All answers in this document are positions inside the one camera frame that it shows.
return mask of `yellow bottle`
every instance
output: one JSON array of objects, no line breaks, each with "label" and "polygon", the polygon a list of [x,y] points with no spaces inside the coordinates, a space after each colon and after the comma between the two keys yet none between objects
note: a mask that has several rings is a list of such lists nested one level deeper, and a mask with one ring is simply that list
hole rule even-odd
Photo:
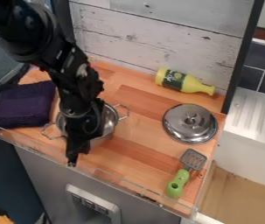
[{"label": "yellow bottle", "polygon": [[164,67],[159,68],[157,71],[155,82],[157,85],[189,94],[204,92],[209,95],[214,95],[215,93],[214,86],[204,85],[192,75],[171,71]]}]

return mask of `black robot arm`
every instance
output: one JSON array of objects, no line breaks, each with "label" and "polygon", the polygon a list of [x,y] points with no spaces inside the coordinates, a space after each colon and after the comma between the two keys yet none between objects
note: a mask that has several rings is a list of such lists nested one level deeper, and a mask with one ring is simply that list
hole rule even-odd
[{"label": "black robot arm", "polygon": [[13,59],[47,71],[56,84],[66,117],[66,156],[75,165],[104,129],[104,101],[97,98],[103,82],[87,55],[66,40],[46,7],[24,0],[0,0],[0,46]]}]

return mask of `wooden floor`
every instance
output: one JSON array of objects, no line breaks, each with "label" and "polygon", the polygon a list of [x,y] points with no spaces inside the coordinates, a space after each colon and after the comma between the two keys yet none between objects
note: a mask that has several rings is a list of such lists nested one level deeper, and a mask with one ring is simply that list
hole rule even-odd
[{"label": "wooden floor", "polygon": [[226,224],[265,224],[265,185],[219,167],[211,176],[201,213]]}]

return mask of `tile wall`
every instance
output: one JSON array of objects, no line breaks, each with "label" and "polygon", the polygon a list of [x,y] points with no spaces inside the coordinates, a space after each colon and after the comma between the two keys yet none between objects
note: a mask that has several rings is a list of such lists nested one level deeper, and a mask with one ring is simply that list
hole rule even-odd
[{"label": "tile wall", "polygon": [[265,94],[265,45],[252,43],[250,46],[239,87]]}]

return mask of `green spatula handle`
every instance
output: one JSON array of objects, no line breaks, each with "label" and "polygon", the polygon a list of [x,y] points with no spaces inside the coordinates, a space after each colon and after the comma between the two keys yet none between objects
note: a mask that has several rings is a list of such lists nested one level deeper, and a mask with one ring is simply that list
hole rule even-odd
[{"label": "green spatula handle", "polygon": [[166,186],[167,196],[173,199],[179,198],[188,179],[189,172],[185,169],[179,170],[176,177]]}]

